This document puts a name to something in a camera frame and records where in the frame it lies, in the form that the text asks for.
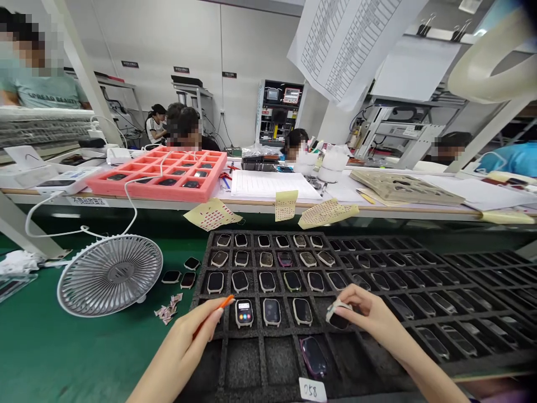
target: worker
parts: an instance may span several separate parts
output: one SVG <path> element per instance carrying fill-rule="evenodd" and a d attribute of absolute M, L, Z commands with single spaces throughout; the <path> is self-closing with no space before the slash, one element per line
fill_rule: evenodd
<path fill-rule="evenodd" d="M 295 162 L 298 150 L 306 147 L 309 137 L 304 129 L 293 129 L 285 136 L 284 147 L 280 152 L 285 156 L 285 161 Z"/>
<path fill-rule="evenodd" d="M 367 331 L 386 348 L 428 402 L 468 403 L 464 393 L 421 349 L 382 298 L 351 284 L 338 300 L 359 308 L 361 313 L 343 307 L 337 307 L 335 313 Z M 219 306 L 224 301 L 225 298 L 210 299 L 175 321 L 127 403 L 171 403 L 177 398 L 213 338 L 224 312 Z"/>
<path fill-rule="evenodd" d="M 513 144 L 483 156 L 478 169 L 537 177 L 537 142 Z"/>
<path fill-rule="evenodd" d="M 164 106 L 161 104 L 153 105 L 145 120 L 145 131 L 152 144 L 165 143 L 163 138 L 167 134 L 166 129 L 163 127 L 165 121 L 166 109 L 164 109 Z"/>
<path fill-rule="evenodd" d="M 462 154 L 471 141 L 472 135 L 468 132 L 447 133 L 436 139 L 431 154 L 426 155 L 423 160 L 449 165 Z"/>
<path fill-rule="evenodd" d="M 168 107 L 167 128 L 169 132 L 168 145 L 172 147 L 187 147 L 189 151 L 210 150 L 220 151 L 216 141 L 200 135 L 200 115 L 189 106 L 179 102 Z"/>
<path fill-rule="evenodd" d="M 5 60 L 0 77 L 0 96 L 5 105 L 91 109 L 80 84 L 60 68 L 51 67 L 46 56 L 45 34 L 31 16 L 12 14 L 0 7 L 0 33 L 18 56 Z"/>

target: plastic tray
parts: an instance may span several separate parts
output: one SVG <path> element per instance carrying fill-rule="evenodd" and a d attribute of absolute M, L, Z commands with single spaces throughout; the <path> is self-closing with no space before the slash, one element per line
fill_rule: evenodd
<path fill-rule="evenodd" d="M 443 257 L 522 315 L 537 320 L 537 265 L 511 251 Z"/>
<path fill-rule="evenodd" d="M 218 246 L 217 240 L 223 233 L 229 234 L 232 240 L 227 247 Z M 234 235 L 244 233 L 248 240 L 246 247 L 236 247 L 234 244 Z M 271 239 L 271 246 L 267 248 L 260 247 L 257 241 L 259 235 L 268 235 Z M 304 235 L 307 246 L 297 248 L 293 242 L 293 235 Z M 311 244 L 310 236 L 317 235 L 323 240 L 322 248 L 315 248 Z M 288 248 L 279 248 L 276 243 L 276 236 L 286 236 L 290 246 Z M 452 268 L 443 262 L 438 256 L 425 250 L 419 243 L 411 238 L 381 238 L 367 237 L 370 242 L 371 251 L 364 250 L 359 243 L 355 243 L 356 251 L 343 249 L 336 253 L 328 238 L 319 232 L 262 232 L 262 231 L 213 231 L 208 240 L 207 250 L 202 262 L 200 273 L 197 277 L 194 290 L 194 298 L 191 308 L 198 306 L 207 299 L 235 294 L 236 299 L 249 299 L 254 308 L 254 323 L 252 327 L 237 328 L 235 322 L 234 306 L 226 309 L 216 328 L 213 341 L 208 344 L 200 365 L 197 367 L 192 378 L 186 385 L 178 401 L 249 401 L 249 402 L 291 402 L 300 401 L 300 390 L 298 378 L 311 378 L 309 375 L 302 355 L 300 353 L 300 340 L 307 336 L 314 336 L 327 358 L 329 366 L 329 375 L 322 380 L 325 385 L 329 399 L 339 397 L 360 396 L 381 392 L 394 392 L 401 390 L 414 390 L 416 387 L 408 377 L 404 369 L 397 361 L 382 348 L 369 334 L 361 331 L 356 326 L 350 326 L 347 330 L 339 330 L 325 322 L 327 307 L 335 301 L 340 293 L 334 289 L 328 281 L 328 273 L 337 270 L 340 275 L 350 284 L 353 282 L 353 275 L 360 274 L 368 276 L 374 272 L 398 271 L 412 268 L 419 271 L 421 269 L 447 270 L 456 276 L 460 284 L 449 284 L 448 278 L 442 277 L 445 285 L 442 287 L 434 286 L 427 283 L 427 287 L 418 288 L 409 278 L 405 278 L 409 289 L 403 290 L 394 286 L 390 291 L 380 291 L 374 288 L 373 292 L 385 299 L 387 305 L 394 310 L 396 316 L 401 320 L 404 327 L 417 339 L 424 350 L 438 362 L 449 375 L 457 375 L 472 371 L 481 371 L 490 368 L 491 365 L 511 365 L 530 361 L 528 351 L 533 347 L 532 342 L 513 331 L 512 336 L 520 344 L 520 349 L 513 350 L 502 345 L 502 340 L 494 335 L 490 335 L 484 325 L 479 321 L 482 318 L 498 322 L 499 326 L 505 327 L 501 321 L 502 316 L 512 316 L 519 320 L 524 326 L 531 328 L 523 318 L 519 317 L 514 311 L 505 306 L 501 301 L 494 298 L 478 284 L 461 274 L 458 270 Z M 211 258 L 219 250 L 226 251 L 229 259 L 222 268 L 211 266 Z M 237 267 L 234 265 L 235 253 L 238 250 L 246 251 L 249 254 L 248 265 L 246 267 Z M 299 258 L 299 253 L 309 251 L 315 257 L 320 250 L 325 250 L 335 257 L 336 264 L 333 267 L 327 267 L 320 260 L 318 265 L 308 268 L 303 265 Z M 289 268 L 281 267 L 277 253 L 287 251 L 291 253 L 293 265 Z M 259 265 L 259 255 L 261 252 L 270 252 L 273 254 L 274 267 L 262 268 Z M 401 268 L 395 264 L 387 264 L 386 268 L 373 267 L 365 270 L 357 264 L 353 269 L 346 269 L 340 259 L 340 256 L 353 257 L 356 254 L 369 255 L 377 254 L 389 261 L 390 254 L 398 254 L 399 257 L 406 259 L 405 255 L 416 254 L 415 257 L 422 259 L 417 253 L 421 253 L 429 260 L 434 260 L 434 264 L 427 264 L 421 260 L 419 265 L 412 266 L 406 260 L 407 267 Z M 249 282 L 248 290 L 236 293 L 232 286 L 232 274 L 235 271 L 242 270 L 245 272 Z M 264 293 L 259 285 L 259 273 L 262 271 L 272 272 L 276 290 L 271 293 Z M 289 292 L 285 287 L 283 274 L 286 271 L 295 271 L 302 283 L 300 292 Z M 310 289 L 307 282 L 307 273 L 314 271 L 320 273 L 324 280 L 325 292 L 314 292 Z M 221 294 L 209 294 L 207 283 L 210 273 L 224 273 L 224 289 Z M 427 318 L 420 309 L 409 300 L 408 304 L 411 309 L 415 310 L 416 319 L 412 321 L 405 320 L 390 302 L 390 296 L 400 296 L 407 300 L 407 293 L 420 293 L 424 298 L 430 298 L 431 292 L 446 293 L 449 290 L 461 290 L 471 288 L 483 298 L 493 304 L 493 311 L 478 309 L 474 314 L 469 314 L 462 307 L 454 303 L 459 308 L 459 315 L 439 315 L 436 318 Z M 262 317 L 262 304 L 265 298 L 274 298 L 280 302 L 281 325 L 279 327 L 266 326 Z M 298 325 L 293 316 L 293 298 L 305 298 L 308 300 L 313 314 L 313 324 L 311 327 Z M 483 332 L 492 337 L 494 343 L 504 347 L 506 351 L 502 354 L 495 354 L 478 340 L 473 339 L 471 335 L 465 333 L 461 328 L 462 321 L 476 322 Z M 451 325 L 458 329 L 468 340 L 475 343 L 480 353 L 480 357 L 467 359 L 464 353 L 456 344 L 448 341 L 447 336 L 441 329 L 441 325 Z M 445 361 L 435 355 L 434 351 L 423 340 L 416 328 L 425 326 L 431 329 L 437 337 L 445 344 L 451 353 L 451 360 Z"/>
<path fill-rule="evenodd" d="M 160 164 L 170 147 L 157 147 L 147 154 L 135 158 L 111 171 L 97 174 L 88 179 L 88 186 L 98 195 L 126 196 L 125 183 L 141 177 L 159 176 Z M 138 199 L 171 200 L 175 202 L 204 203 L 209 200 L 214 186 L 227 162 L 227 154 L 217 151 L 196 151 L 187 154 L 181 151 L 172 152 L 163 164 L 164 176 L 151 179 L 147 183 L 131 183 L 128 185 L 129 195 Z M 210 165 L 211 168 L 202 168 L 201 165 Z M 184 174 L 174 175 L 174 172 L 184 171 Z M 197 172 L 206 172 L 205 177 L 196 177 Z M 116 175 L 126 175 L 121 180 L 109 180 Z M 177 182 L 171 186 L 159 185 L 166 179 Z M 187 181 L 196 181 L 199 188 L 184 188 Z"/>

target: pink foam tray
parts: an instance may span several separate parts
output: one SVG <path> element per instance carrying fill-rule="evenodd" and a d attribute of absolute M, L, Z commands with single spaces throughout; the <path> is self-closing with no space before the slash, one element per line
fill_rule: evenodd
<path fill-rule="evenodd" d="M 172 148 L 164 146 L 155 148 L 111 171 L 92 176 L 87 184 L 95 194 L 126 197 L 125 183 L 141 177 L 159 176 L 160 164 L 171 150 Z M 163 176 L 150 179 L 147 183 L 128 184 L 129 195 L 136 199 L 205 203 L 211 197 L 227 159 L 226 153 L 217 151 L 195 151 L 190 154 L 173 151 L 163 163 Z M 195 176 L 198 172 L 205 172 L 207 176 Z M 199 187 L 184 187 L 189 181 L 197 182 Z"/>

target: desk fan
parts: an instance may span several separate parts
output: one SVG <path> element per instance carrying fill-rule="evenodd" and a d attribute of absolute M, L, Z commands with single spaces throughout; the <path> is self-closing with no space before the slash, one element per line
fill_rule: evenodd
<path fill-rule="evenodd" d="M 100 317 L 143 302 L 162 271 L 162 252 L 150 239 L 116 235 L 80 251 L 58 282 L 62 308 L 80 317 Z"/>

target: white cloth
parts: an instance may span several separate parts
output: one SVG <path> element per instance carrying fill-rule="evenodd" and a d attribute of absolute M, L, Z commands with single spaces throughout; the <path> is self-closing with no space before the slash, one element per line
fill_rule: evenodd
<path fill-rule="evenodd" d="M 158 143 L 159 141 L 161 141 L 161 139 L 155 140 L 153 138 L 153 134 L 151 133 L 151 130 L 154 130 L 156 133 L 160 133 L 163 130 L 162 128 L 163 124 L 164 122 L 157 123 L 153 118 L 149 118 L 145 122 L 145 129 L 147 130 L 147 137 L 149 137 L 149 141 L 151 142 L 151 144 Z"/>

